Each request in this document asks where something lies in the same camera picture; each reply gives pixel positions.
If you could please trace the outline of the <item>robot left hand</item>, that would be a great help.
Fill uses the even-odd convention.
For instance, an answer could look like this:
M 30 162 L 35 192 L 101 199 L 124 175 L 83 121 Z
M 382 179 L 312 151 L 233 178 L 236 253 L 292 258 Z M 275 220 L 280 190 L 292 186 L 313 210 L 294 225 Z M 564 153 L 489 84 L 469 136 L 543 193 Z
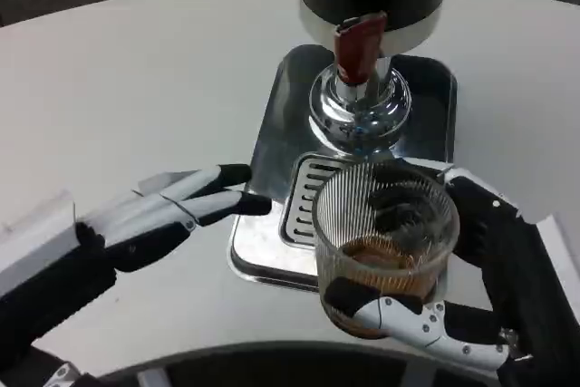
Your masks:
M 198 227 L 264 216 L 270 198 L 244 192 L 247 164 L 164 172 L 79 216 L 64 192 L 1 232 L 1 365 L 132 273 L 168 255 Z

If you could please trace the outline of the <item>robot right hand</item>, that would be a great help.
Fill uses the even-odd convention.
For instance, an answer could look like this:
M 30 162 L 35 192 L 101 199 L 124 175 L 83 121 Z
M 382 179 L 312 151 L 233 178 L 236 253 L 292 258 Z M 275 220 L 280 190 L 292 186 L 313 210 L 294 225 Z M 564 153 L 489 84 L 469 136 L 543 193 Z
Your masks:
M 504 386 L 579 383 L 579 274 L 554 218 L 529 223 L 467 171 L 402 159 L 336 173 L 313 217 L 319 295 L 345 332 Z

